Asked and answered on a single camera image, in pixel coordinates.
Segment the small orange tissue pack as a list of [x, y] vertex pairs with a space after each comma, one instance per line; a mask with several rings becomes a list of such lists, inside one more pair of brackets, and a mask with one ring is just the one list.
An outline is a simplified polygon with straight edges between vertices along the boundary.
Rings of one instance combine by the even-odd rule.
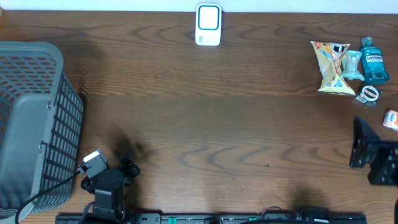
[[398, 131], [398, 120], [397, 120], [397, 112], [394, 110], [389, 110], [385, 113], [383, 122], [383, 126]]

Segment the green round-logo packet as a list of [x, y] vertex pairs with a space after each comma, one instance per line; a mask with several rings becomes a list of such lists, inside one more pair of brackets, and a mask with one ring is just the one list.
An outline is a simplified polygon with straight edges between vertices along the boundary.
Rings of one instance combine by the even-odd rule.
[[377, 105], [381, 94], [382, 91], [378, 87], [365, 83], [359, 89], [358, 94], [355, 96], [355, 100], [373, 108]]

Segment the blue Listerine mouthwash bottle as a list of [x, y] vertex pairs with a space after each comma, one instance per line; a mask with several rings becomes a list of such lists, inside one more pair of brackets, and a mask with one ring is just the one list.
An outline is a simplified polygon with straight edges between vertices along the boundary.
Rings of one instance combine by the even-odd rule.
[[361, 62], [365, 82], [373, 85], [387, 83], [390, 80], [390, 75], [385, 68], [381, 49], [374, 45], [372, 37], [363, 37], [361, 43]]

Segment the green wet wipes pack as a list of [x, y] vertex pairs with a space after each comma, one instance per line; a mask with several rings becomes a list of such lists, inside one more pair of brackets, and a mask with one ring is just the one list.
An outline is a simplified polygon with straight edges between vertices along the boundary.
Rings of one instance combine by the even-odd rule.
[[343, 71], [341, 76], [349, 80], [364, 81], [364, 76], [358, 70], [358, 63], [361, 60], [362, 53], [359, 51], [348, 50], [343, 56]]

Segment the orange snack bag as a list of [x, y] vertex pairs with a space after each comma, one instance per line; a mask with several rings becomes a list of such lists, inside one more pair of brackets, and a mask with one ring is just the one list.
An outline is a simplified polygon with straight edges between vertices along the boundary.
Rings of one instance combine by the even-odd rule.
[[341, 64], [350, 44], [337, 44], [333, 42], [310, 42], [322, 74], [319, 93], [354, 96], [354, 90], [341, 76]]

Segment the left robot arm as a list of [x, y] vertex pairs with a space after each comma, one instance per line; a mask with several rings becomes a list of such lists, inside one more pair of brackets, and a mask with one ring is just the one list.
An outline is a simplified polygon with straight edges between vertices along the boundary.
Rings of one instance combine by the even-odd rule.
[[100, 156], [82, 163], [78, 168], [86, 177], [82, 189], [95, 196], [80, 218], [80, 223], [126, 223], [125, 188], [141, 173], [136, 163], [125, 157], [117, 169], [110, 169]]

